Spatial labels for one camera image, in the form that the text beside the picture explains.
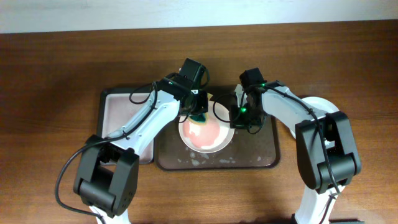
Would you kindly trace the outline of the green and yellow sponge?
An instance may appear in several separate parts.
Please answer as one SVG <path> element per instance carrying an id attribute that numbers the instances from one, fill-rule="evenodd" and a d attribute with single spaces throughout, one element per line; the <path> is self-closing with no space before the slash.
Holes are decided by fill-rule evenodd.
<path id="1" fill-rule="evenodd" d="M 208 113 L 190 115 L 188 120 L 195 125 L 205 125 L 208 121 Z"/>

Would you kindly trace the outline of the pale pink plate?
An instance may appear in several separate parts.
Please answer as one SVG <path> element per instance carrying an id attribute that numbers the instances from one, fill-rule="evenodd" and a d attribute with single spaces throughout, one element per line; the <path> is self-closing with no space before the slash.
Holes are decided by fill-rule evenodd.
<path id="1" fill-rule="evenodd" d="M 209 101 L 205 124 L 196 124 L 189 119 L 178 124 L 178 132 L 183 143 L 196 152 L 205 154 L 218 152 L 231 142 L 235 134 L 229 123 L 220 121 L 214 115 L 213 104 L 213 101 Z"/>

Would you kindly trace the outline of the cream white plate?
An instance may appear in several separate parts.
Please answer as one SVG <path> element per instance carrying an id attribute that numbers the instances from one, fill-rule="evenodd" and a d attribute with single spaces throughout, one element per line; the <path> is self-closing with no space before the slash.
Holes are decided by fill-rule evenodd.
<path id="1" fill-rule="evenodd" d="M 316 96 L 308 96 L 302 98 L 302 101 L 313 110 L 315 115 L 320 118 L 325 116 L 326 113 L 334 113 L 339 111 L 338 107 L 335 106 L 332 102 L 316 97 Z M 296 138 L 295 134 L 295 125 L 301 123 L 304 120 L 313 121 L 313 116 L 300 104 L 297 102 L 294 103 L 294 113 L 289 113 L 289 118 L 292 118 L 293 121 L 289 121 L 289 130 L 292 134 L 293 138 Z"/>

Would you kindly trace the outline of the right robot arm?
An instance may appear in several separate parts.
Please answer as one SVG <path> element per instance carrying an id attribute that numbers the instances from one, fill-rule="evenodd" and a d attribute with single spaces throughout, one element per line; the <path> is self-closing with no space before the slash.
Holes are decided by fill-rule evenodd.
<path id="1" fill-rule="evenodd" d="M 239 80 L 230 126 L 260 128 L 273 116 L 293 130 L 305 188 L 291 222 L 329 223 L 336 199 L 362 168 L 349 118 L 304 102 L 279 81 L 265 81 L 258 68 L 244 71 Z"/>

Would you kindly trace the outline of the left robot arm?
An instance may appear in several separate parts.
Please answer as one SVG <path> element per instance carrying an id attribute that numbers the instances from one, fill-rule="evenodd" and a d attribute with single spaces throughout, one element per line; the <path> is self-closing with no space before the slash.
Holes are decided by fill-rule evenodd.
<path id="1" fill-rule="evenodd" d="M 208 111 L 207 68 L 186 59 L 177 73 L 152 83 L 140 109 L 105 138 L 92 135 L 81 149 L 73 191 L 91 208 L 98 223 L 123 215 L 133 199 L 139 158 L 156 135 L 180 115 Z"/>

